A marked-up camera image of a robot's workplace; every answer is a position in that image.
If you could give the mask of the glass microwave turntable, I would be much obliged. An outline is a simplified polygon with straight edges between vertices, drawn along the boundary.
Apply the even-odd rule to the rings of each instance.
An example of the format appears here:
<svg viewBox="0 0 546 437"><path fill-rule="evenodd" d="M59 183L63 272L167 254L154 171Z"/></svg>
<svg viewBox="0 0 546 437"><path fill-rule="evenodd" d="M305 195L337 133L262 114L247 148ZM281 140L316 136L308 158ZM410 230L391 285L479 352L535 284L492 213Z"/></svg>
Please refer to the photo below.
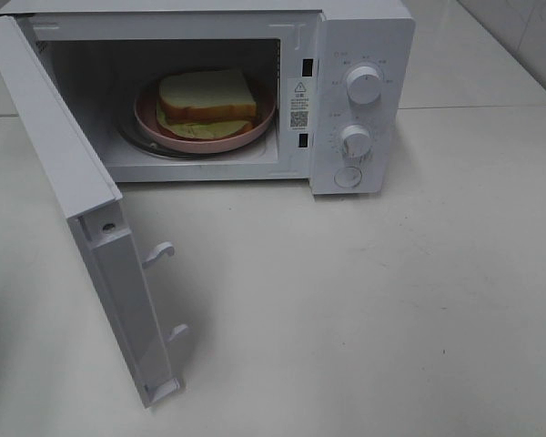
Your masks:
<svg viewBox="0 0 546 437"><path fill-rule="evenodd" d="M274 162L278 159L277 102L262 86L251 92L257 102L256 117L234 134L219 139L178 137L160 123L156 86L140 90L132 108L117 117L117 129L136 147L162 158Z"/></svg>

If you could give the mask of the white microwave oven body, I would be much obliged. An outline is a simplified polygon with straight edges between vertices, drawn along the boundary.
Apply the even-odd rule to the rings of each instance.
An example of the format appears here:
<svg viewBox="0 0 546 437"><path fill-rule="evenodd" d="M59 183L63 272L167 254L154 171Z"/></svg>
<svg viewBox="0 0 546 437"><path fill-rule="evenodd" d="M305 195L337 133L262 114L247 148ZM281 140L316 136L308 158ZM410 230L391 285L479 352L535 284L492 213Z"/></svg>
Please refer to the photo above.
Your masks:
<svg viewBox="0 0 546 437"><path fill-rule="evenodd" d="M41 62L117 182L305 179L318 195L380 190L415 23L399 1L11 1L0 16L28 24ZM374 65L381 94L348 96L354 66ZM117 129L140 88L188 70L239 68L277 98L274 162L162 158ZM339 134L358 124L371 151L346 158ZM362 172L341 188L337 171Z"/></svg>

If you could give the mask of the white microwave door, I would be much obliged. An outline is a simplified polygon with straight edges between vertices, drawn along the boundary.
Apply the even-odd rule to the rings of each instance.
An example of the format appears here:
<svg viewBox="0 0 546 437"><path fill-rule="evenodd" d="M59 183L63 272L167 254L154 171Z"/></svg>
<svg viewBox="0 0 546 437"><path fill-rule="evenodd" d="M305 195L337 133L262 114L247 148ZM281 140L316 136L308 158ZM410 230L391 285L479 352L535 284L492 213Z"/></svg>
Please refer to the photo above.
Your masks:
<svg viewBox="0 0 546 437"><path fill-rule="evenodd" d="M41 62L30 26L0 16L0 74L104 308L145 407L180 389L167 346L186 324L164 333L144 270L171 256L169 242L138 253L122 194Z"/></svg>

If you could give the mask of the sandwich with white bread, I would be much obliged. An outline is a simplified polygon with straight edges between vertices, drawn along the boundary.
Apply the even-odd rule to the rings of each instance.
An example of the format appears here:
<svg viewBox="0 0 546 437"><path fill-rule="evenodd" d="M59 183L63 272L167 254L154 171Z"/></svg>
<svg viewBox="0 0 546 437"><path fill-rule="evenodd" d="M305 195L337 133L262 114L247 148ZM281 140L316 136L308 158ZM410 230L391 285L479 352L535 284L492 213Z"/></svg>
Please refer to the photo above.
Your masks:
<svg viewBox="0 0 546 437"><path fill-rule="evenodd" d="M165 76L158 84L160 107L174 123L246 121L257 104L237 69Z"/></svg>

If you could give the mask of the pink round plate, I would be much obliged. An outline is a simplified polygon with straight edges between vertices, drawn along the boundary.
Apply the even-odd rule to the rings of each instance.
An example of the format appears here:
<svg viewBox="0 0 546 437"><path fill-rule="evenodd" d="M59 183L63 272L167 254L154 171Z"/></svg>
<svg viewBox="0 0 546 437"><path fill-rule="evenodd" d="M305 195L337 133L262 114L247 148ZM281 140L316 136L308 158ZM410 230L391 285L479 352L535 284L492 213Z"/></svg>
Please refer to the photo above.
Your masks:
<svg viewBox="0 0 546 437"><path fill-rule="evenodd" d="M276 96L269 87L250 78L248 88L257 104L251 120L174 123L161 109L158 84L153 82L135 98L137 128L159 146L176 152L209 155L236 150L264 135L276 118Z"/></svg>

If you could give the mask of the white microwave knob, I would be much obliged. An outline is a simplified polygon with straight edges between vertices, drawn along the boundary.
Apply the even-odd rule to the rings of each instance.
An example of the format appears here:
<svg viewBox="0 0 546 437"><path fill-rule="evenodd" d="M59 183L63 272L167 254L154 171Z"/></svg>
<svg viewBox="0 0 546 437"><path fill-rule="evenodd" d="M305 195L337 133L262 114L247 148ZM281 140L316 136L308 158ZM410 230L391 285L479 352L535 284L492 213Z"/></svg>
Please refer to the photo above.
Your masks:
<svg viewBox="0 0 546 437"><path fill-rule="evenodd" d="M357 105L369 105L381 94L382 74L374 65L354 66L346 76L349 99Z"/></svg>
<svg viewBox="0 0 546 437"><path fill-rule="evenodd" d="M344 127L339 134L340 144L346 158L361 158L371 151L369 131L362 125Z"/></svg>

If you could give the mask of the round microwave door-release button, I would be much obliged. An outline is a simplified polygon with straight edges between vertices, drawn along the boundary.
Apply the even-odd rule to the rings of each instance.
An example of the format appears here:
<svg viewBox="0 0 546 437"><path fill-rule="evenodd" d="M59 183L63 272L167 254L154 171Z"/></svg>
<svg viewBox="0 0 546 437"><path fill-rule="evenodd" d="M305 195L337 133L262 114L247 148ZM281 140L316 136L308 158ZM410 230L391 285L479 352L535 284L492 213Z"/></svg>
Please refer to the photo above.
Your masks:
<svg viewBox="0 0 546 437"><path fill-rule="evenodd" d="M356 167L341 168L334 176L335 183L341 188L354 188L361 180L362 172Z"/></svg>

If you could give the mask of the lower white microwave knob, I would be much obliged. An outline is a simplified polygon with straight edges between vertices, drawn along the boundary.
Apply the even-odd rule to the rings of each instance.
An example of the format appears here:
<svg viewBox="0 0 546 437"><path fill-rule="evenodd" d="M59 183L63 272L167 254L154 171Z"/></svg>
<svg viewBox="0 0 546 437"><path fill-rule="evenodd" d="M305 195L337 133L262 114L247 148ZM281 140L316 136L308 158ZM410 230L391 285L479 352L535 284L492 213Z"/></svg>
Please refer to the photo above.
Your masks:
<svg viewBox="0 0 546 437"><path fill-rule="evenodd" d="M369 131L362 125L344 127L339 134L340 144L346 158L361 158L371 151Z"/></svg>

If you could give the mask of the upper white microwave knob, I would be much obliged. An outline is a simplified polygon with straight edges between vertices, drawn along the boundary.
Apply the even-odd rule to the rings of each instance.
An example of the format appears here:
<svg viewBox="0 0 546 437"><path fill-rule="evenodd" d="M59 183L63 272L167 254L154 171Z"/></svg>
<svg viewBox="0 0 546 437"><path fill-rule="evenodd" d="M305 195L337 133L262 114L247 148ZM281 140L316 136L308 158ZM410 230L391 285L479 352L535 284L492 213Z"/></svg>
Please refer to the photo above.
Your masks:
<svg viewBox="0 0 546 437"><path fill-rule="evenodd" d="M357 105L369 105L381 94L382 74L374 65L354 66L346 76L349 99Z"/></svg>

